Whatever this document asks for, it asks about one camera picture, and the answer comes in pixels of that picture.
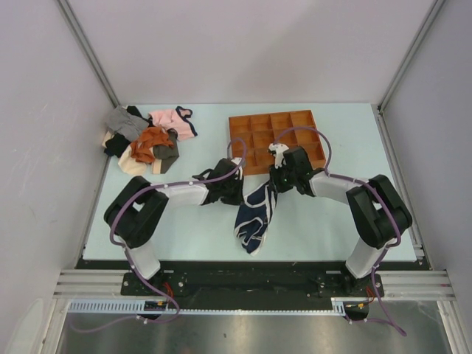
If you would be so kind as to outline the navy underwear with white trim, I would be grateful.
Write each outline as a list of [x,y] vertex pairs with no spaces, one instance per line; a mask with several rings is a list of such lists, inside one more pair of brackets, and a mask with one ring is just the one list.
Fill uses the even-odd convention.
[[235,220],[234,235],[247,254],[258,253],[274,216],[278,194],[270,181],[243,196]]

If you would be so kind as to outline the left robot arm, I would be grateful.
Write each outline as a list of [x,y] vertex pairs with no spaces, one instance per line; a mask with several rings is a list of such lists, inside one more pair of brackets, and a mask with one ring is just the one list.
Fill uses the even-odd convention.
[[138,287],[146,294],[158,293],[163,277],[151,239],[164,211],[180,206],[204,206],[215,202],[243,202],[243,163],[236,157],[221,159],[214,168],[189,181],[152,185],[142,176],[133,177],[104,214],[112,244],[124,250],[131,268],[139,275]]

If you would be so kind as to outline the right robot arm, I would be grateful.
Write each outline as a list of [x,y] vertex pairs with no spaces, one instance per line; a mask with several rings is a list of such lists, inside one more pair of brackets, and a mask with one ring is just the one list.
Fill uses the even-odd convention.
[[268,152],[274,157],[269,167],[277,192],[293,188],[301,195],[328,198],[348,205],[359,239],[340,275],[340,286],[349,296],[359,295],[390,248],[401,242],[412,225],[412,215],[384,175],[368,180],[313,169],[307,152],[300,146],[272,143]]

